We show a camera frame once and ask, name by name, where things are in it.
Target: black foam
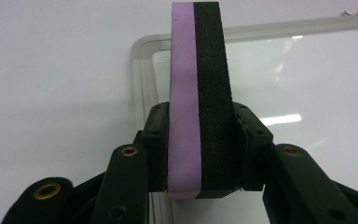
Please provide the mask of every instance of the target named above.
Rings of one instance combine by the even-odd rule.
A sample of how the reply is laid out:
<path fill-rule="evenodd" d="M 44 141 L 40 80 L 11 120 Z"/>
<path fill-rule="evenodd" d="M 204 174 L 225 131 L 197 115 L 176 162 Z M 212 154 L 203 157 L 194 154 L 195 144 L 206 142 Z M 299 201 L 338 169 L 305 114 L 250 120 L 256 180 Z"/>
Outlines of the black foam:
<path fill-rule="evenodd" d="M 197 198 L 220 198 L 236 189 L 239 169 L 219 4 L 194 3 L 194 17 L 202 162 Z"/>

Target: white surface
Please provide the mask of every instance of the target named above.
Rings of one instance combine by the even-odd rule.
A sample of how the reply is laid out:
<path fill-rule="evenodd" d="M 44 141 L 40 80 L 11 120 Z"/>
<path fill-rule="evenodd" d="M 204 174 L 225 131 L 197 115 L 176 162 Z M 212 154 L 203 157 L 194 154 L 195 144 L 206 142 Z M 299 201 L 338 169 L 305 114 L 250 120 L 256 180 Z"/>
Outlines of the white surface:
<path fill-rule="evenodd" d="M 330 178 L 358 190 L 358 31 L 226 44 L 235 102 L 274 143 L 305 148 Z M 158 100 L 169 99 L 170 55 L 154 54 Z M 172 202 L 174 223 L 265 223 L 259 192 Z"/>
<path fill-rule="evenodd" d="M 358 1 L 221 3 L 224 26 L 346 9 L 358 11 Z M 0 221 L 35 181 L 82 183 L 132 140 L 131 45 L 169 33 L 170 19 L 163 0 L 0 1 Z"/>

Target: black felt layer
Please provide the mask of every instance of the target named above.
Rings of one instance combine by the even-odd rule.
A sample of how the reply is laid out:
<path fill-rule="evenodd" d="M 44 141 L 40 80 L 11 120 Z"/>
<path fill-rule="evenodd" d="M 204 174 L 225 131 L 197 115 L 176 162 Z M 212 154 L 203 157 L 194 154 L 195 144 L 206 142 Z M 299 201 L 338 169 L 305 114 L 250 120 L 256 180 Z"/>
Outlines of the black felt layer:
<path fill-rule="evenodd" d="M 234 107 L 217 2 L 194 3 L 200 108 L 201 193 L 220 198 L 236 187 Z"/>

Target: bolt hole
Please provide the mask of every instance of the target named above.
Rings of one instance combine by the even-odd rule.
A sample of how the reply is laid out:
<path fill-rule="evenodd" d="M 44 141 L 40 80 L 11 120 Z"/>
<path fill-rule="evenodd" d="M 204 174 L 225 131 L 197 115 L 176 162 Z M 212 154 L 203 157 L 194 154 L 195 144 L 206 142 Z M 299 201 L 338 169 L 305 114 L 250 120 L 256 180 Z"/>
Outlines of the bolt hole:
<path fill-rule="evenodd" d="M 113 207 L 109 211 L 109 217 L 113 221 L 122 219 L 126 215 L 126 208 L 123 206 Z"/>
<path fill-rule="evenodd" d="M 295 156 L 295 157 L 301 154 L 301 152 L 297 148 L 293 148 L 293 147 L 284 147 L 283 151 L 286 152 L 288 155 Z"/>
<path fill-rule="evenodd" d="M 335 220 L 338 220 L 338 221 L 345 220 L 345 215 L 341 211 L 339 211 L 335 208 L 329 208 L 327 210 L 327 214 Z"/>
<path fill-rule="evenodd" d="M 46 200 L 49 199 L 61 190 L 61 185 L 58 183 L 47 183 L 46 185 L 40 187 L 34 192 L 34 198 L 37 200 Z"/>
<path fill-rule="evenodd" d="M 125 147 L 121 150 L 123 156 L 133 156 L 138 153 L 138 148 L 136 147 Z"/>

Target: purple foam layer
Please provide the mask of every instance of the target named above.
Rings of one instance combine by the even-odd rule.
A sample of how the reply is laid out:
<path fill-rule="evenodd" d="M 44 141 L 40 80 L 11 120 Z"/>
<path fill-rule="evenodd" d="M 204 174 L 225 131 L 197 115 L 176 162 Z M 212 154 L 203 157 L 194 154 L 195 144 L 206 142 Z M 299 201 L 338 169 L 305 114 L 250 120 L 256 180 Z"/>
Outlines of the purple foam layer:
<path fill-rule="evenodd" d="M 195 199 L 201 190 L 201 147 L 193 3 L 172 4 L 168 192 Z"/>

